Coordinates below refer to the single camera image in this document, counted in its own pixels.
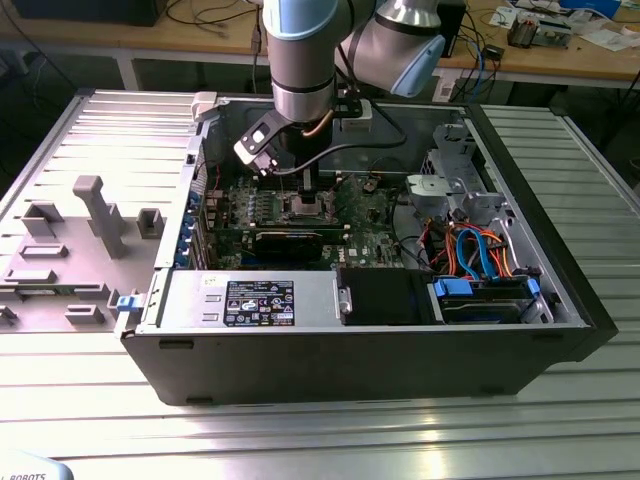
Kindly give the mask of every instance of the motherboard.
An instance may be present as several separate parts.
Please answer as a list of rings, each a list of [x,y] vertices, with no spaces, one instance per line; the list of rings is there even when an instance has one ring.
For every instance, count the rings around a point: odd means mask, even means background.
[[[336,174],[303,202],[295,178],[239,178],[207,193],[209,268],[402,267],[389,217],[396,191],[374,175]]]

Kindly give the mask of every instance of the wooden workbench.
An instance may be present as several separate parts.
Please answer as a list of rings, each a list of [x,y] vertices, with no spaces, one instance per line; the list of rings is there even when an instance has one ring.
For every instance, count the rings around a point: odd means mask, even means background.
[[[226,0],[195,0],[197,9],[225,5]],[[577,84],[624,88],[640,67],[640,49],[610,52],[579,37],[574,37],[568,49],[534,47],[528,50],[507,45],[507,30],[488,25],[490,11],[501,5],[500,0],[470,0],[471,15],[489,43],[505,48],[498,79],[532,83]],[[233,7],[209,12],[207,19],[227,17],[252,7],[238,2]],[[254,15],[249,13],[227,22],[225,37],[203,31],[193,25],[182,25],[163,15],[152,27],[80,23],[58,20],[23,20],[21,28],[45,50],[111,56],[118,61],[125,87],[138,89],[132,60],[152,58],[162,60],[201,61],[214,63],[250,63],[250,38]],[[192,20],[189,2],[183,1],[172,13]],[[626,20],[640,20],[640,13],[621,12]],[[18,50],[26,46],[22,37],[0,15],[0,49]],[[266,64],[266,57],[260,63]],[[474,59],[463,42],[458,42],[451,58],[441,59],[436,72],[441,79],[455,81],[474,67]]]

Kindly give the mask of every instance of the warning label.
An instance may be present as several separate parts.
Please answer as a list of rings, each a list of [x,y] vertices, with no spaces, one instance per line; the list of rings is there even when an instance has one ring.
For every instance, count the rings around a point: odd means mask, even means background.
[[[293,282],[228,282],[224,323],[229,327],[295,325]]]

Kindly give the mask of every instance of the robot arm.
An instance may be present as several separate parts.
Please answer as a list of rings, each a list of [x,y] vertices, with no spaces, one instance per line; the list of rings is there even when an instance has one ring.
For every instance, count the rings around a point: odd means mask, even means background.
[[[336,65],[347,70],[338,45],[359,81],[417,95],[444,49],[436,7],[437,0],[264,0],[275,111],[234,146],[243,163],[262,175],[282,174],[267,149],[276,135],[296,165],[328,148]]]

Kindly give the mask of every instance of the blue cable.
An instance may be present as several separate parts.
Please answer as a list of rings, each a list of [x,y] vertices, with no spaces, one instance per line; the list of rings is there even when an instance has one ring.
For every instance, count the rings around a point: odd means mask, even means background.
[[[473,87],[473,92],[471,93],[471,98],[469,99],[469,101],[472,102],[473,99],[478,95],[478,89],[482,84],[482,74],[484,73],[484,58],[482,58],[482,52],[480,51],[480,47],[476,42],[470,39],[466,39],[466,41],[473,45],[473,47],[476,49],[476,53],[478,54],[478,62],[480,62],[480,72],[478,73],[478,80],[476,81],[475,87]]]
[[[473,277],[474,280],[480,280],[480,275],[478,275],[466,262],[464,259],[464,252],[462,251],[462,239],[467,233],[472,233],[476,236],[478,240],[478,251],[480,252],[480,263],[482,263],[482,269],[484,273],[489,278],[496,278],[498,275],[496,271],[493,269],[493,265],[491,265],[491,261],[489,260],[489,254],[487,253],[487,244],[484,241],[484,238],[477,232],[476,230],[471,230],[470,228],[465,228],[458,234],[458,243],[456,245],[456,255],[458,256],[458,262],[460,266],[467,272],[469,275]]]

